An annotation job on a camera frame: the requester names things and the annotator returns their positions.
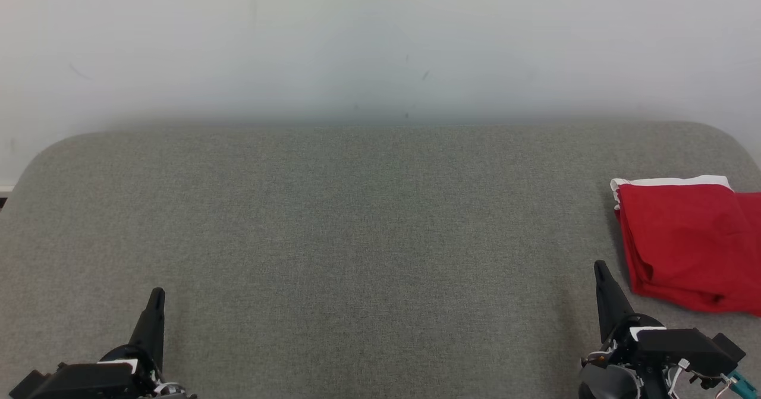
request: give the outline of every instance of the gray table surface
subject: gray table surface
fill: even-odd
[[[593,261],[626,285],[609,181],[699,174],[761,190],[734,139],[681,122],[67,139],[0,212],[0,390],[126,342],[160,285],[165,372],[201,399],[574,397]],[[759,318],[625,289],[727,334],[761,384]]]

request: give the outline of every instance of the white wall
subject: white wall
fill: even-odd
[[[0,0],[0,186],[149,115],[638,115],[761,161],[761,0]]]

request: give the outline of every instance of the folded cloth stack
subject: folded cloth stack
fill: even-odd
[[[761,193],[709,175],[614,179],[611,189],[634,293],[761,316]]]

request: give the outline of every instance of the teal connector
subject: teal connector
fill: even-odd
[[[734,378],[737,382],[733,383],[730,387],[732,391],[737,393],[742,399],[758,399],[759,392],[748,380],[745,379],[739,372],[733,371],[729,378]]]

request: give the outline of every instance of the red fabric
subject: red fabric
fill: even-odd
[[[623,184],[631,290],[698,312],[761,316],[761,193]]]

